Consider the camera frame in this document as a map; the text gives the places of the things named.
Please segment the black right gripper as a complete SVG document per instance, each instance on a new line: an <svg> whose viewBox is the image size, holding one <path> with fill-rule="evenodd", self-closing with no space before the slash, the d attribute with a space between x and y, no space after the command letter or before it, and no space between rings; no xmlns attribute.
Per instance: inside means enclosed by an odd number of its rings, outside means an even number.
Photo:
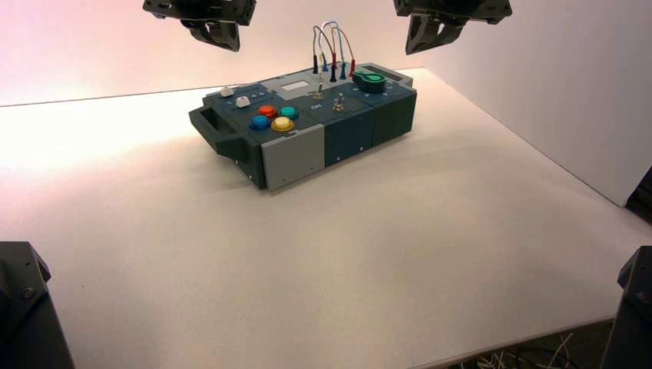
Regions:
<svg viewBox="0 0 652 369"><path fill-rule="evenodd" d="M508 0L396 0L394 8L397 15L410 16L406 55L455 42L466 22L496 25L513 14Z"/></svg>

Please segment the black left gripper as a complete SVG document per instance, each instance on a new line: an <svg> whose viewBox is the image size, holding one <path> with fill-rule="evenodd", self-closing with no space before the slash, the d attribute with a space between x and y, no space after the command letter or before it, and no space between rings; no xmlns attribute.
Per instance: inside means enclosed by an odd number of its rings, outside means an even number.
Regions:
<svg viewBox="0 0 652 369"><path fill-rule="evenodd" d="M181 20L200 42L238 52L238 25L250 24L256 4L254 0L145 0L142 9L156 18Z"/></svg>

